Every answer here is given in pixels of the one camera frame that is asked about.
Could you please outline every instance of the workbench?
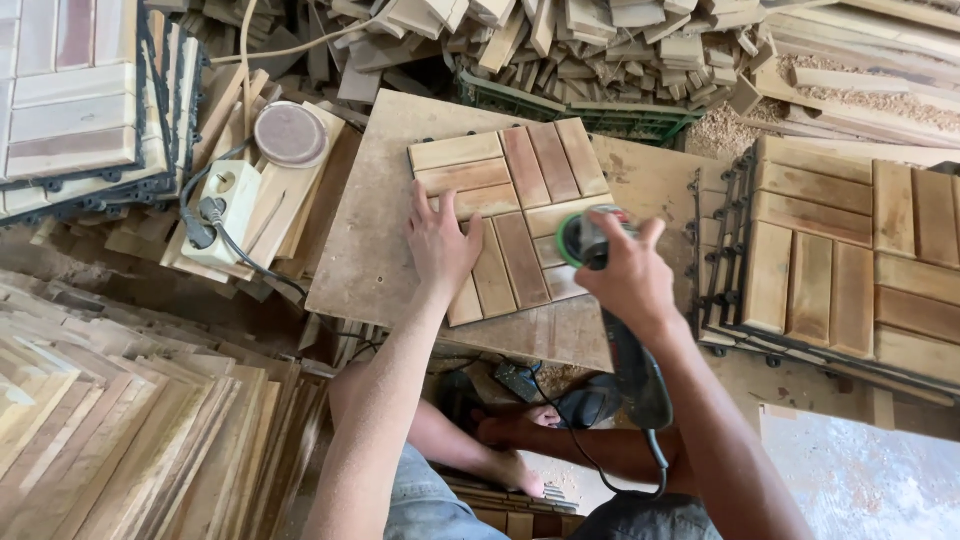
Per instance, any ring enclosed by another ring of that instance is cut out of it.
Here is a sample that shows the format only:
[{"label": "workbench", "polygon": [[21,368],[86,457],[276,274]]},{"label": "workbench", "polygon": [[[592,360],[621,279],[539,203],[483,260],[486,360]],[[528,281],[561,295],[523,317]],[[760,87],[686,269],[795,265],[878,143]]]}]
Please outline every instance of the workbench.
[{"label": "workbench", "polygon": [[[446,139],[528,125],[530,120],[380,90],[370,124],[345,186],[317,268],[306,308],[320,314],[392,328],[419,283],[402,225],[410,211],[413,172],[407,147],[425,138]],[[639,219],[660,217],[666,232],[659,252],[675,272],[681,312],[691,307],[694,261],[686,224],[695,210],[688,185],[715,181],[728,163],[600,135],[593,147],[608,174],[614,200]],[[439,340],[512,357],[610,371],[610,353],[592,297],[520,311],[492,320],[441,328]],[[759,406],[781,405],[868,422],[867,387],[844,384],[800,364],[767,367],[761,356],[730,351],[717,358],[704,349],[714,373],[759,430]],[[897,403],[897,429],[960,440],[951,409]]]}]

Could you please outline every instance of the foot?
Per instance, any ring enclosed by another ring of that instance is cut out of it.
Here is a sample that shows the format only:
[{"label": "foot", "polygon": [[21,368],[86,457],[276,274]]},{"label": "foot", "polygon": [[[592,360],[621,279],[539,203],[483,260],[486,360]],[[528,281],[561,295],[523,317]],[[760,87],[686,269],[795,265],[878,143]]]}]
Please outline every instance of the foot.
[{"label": "foot", "polygon": [[497,452],[496,471],[492,471],[495,481],[508,490],[519,490],[530,497],[543,497],[543,479],[527,467],[526,461],[515,450]]},{"label": "foot", "polygon": [[511,435],[522,432],[531,426],[555,428],[560,422],[557,409],[550,405],[535,406],[519,414],[491,418],[480,410],[472,412],[473,420],[478,424],[476,439],[488,446],[510,446]]}]

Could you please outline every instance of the person's right hand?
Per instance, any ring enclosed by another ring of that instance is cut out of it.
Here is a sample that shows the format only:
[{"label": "person's right hand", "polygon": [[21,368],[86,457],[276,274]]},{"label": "person's right hand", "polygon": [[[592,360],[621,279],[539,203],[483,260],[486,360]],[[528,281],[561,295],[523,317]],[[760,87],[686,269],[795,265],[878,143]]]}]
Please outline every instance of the person's right hand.
[{"label": "person's right hand", "polygon": [[673,297],[673,270],[657,254],[657,242],[666,225],[648,219],[630,238],[612,214],[589,212],[587,218],[600,227],[610,242],[607,268],[580,268],[574,281],[645,341],[681,317]]}]

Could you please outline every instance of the gray shorts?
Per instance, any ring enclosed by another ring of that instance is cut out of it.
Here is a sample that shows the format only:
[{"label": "gray shorts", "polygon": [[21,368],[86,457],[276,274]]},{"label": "gray shorts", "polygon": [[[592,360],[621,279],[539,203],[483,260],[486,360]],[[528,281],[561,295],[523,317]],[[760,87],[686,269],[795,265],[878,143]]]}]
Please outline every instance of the gray shorts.
[{"label": "gray shorts", "polygon": [[[396,468],[385,540],[509,540],[457,500],[414,447],[405,444]],[[600,505],[569,540],[721,540],[703,503],[667,494],[646,502],[616,495]]]}]

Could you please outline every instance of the sanding pad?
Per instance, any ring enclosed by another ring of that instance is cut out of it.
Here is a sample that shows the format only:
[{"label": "sanding pad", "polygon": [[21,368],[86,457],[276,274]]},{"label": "sanding pad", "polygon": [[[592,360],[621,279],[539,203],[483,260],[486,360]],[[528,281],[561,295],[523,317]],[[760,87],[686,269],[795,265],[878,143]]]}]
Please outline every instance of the sanding pad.
[{"label": "sanding pad", "polygon": [[326,126],[296,103],[277,102],[256,118],[253,136],[260,152],[282,167],[308,169],[320,163],[326,148]]}]

